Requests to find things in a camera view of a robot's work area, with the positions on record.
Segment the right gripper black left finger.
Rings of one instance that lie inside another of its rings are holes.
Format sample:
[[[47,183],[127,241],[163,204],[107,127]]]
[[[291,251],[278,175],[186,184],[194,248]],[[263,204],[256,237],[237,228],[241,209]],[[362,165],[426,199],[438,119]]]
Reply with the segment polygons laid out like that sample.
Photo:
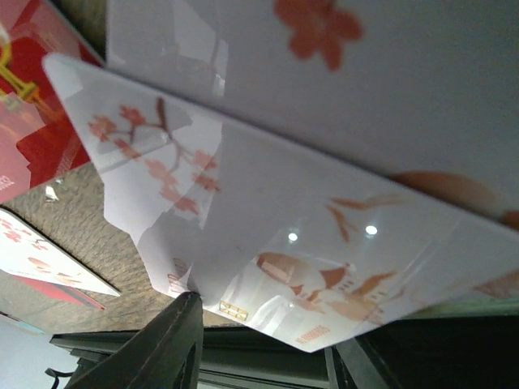
[[[202,301],[185,292],[115,354],[69,388],[196,388],[203,351]]]

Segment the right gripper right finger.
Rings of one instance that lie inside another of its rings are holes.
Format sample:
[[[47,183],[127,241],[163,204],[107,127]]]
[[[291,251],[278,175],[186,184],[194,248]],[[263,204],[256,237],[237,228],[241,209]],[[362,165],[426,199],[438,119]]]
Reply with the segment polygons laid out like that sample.
[[[368,353],[356,340],[351,339],[341,342],[335,346],[341,360],[345,363],[354,386],[360,389],[386,389],[388,383],[383,378],[375,364],[371,361]]]

